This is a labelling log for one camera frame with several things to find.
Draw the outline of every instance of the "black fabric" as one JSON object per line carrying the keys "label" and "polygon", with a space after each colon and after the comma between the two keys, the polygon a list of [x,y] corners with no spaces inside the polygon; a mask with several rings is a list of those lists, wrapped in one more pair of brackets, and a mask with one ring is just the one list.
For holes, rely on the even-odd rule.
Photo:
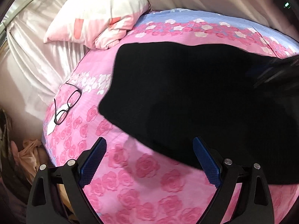
{"label": "black fabric", "polygon": [[299,183],[299,97],[253,87],[269,61],[221,44],[125,44],[99,112],[190,166],[201,168],[192,149],[192,139],[201,136],[224,158],[259,163],[270,184]]}

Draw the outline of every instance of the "black eyeglass frame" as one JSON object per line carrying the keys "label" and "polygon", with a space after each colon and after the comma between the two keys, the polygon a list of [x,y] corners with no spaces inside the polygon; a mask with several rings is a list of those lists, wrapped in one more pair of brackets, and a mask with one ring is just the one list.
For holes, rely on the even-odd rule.
{"label": "black eyeglass frame", "polygon": [[[66,119],[66,117],[68,116],[68,112],[70,112],[70,110],[76,105],[76,103],[79,101],[79,99],[81,98],[82,96],[82,90],[80,88],[78,88],[76,85],[73,85],[73,84],[70,84],[70,83],[65,83],[65,84],[68,84],[68,85],[71,85],[71,86],[74,86],[77,90],[75,90],[68,98],[66,104],[68,105],[68,109],[67,110],[60,110],[58,113],[57,113],[57,105],[56,105],[56,100],[54,99],[54,104],[55,104],[55,118],[54,118],[54,123],[56,125],[61,125],[64,120]],[[74,95],[74,93],[78,92],[80,94],[79,98],[76,100],[75,103],[73,103],[71,106],[69,105],[69,100],[71,99],[71,97]],[[61,122],[57,122],[57,115],[59,115],[61,112],[65,112],[65,115],[64,115],[64,118],[62,119]]]}

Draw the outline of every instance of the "cartoon face pillow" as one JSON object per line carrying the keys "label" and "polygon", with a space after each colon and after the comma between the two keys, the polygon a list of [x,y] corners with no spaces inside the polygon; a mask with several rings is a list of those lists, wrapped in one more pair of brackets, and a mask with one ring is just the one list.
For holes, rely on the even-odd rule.
{"label": "cartoon face pillow", "polygon": [[149,9],[147,0],[67,0],[51,25],[44,43],[70,41],[91,49],[108,49]]}

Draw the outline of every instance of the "mattress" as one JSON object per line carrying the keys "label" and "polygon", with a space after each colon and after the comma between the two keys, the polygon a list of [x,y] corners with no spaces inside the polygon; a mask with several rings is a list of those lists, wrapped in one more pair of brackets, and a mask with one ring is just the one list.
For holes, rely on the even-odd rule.
{"label": "mattress", "polygon": [[[119,47],[125,43],[158,41],[190,46],[223,43],[281,58],[299,53],[299,43],[255,22],[187,9],[142,16],[119,45],[106,51],[90,50],[68,81],[82,89],[79,102],[66,120],[46,135],[47,124],[55,112],[52,102],[43,127],[45,147],[56,166],[77,158],[99,136],[106,139],[107,153],[91,184],[84,188],[104,223],[195,224],[216,191],[203,171],[152,151],[97,111],[109,89]],[[62,85],[55,97],[57,107],[65,104],[75,90],[71,85]],[[240,184],[236,186],[222,223],[230,219],[240,187]],[[278,224],[297,199],[299,185],[270,185],[269,188]]]}

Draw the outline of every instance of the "silver screw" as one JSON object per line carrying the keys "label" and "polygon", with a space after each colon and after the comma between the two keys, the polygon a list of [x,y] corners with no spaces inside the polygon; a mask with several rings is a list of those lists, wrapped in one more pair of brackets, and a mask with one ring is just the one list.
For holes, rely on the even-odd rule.
{"label": "silver screw", "polygon": [[230,160],[229,158],[227,158],[227,159],[224,160],[224,163],[225,163],[226,165],[232,165],[232,164],[233,164],[233,161]]}
{"label": "silver screw", "polygon": [[255,163],[253,166],[254,166],[256,169],[260,169],[260,168],[261,168],[261,165],[259,165],[258,163]]}
{"label": "silver screw", "polygon": [[39,166],[39,169],[40,169],[40,170],[45,170],[46,167],[47,167],[46,164],[42,164],[42,165]]}
{"label": "silver screw", "polygon": [[76,161],[74,159],[71,159],[68,161],[69,166],[73,166],[75,163],[76,163]]}

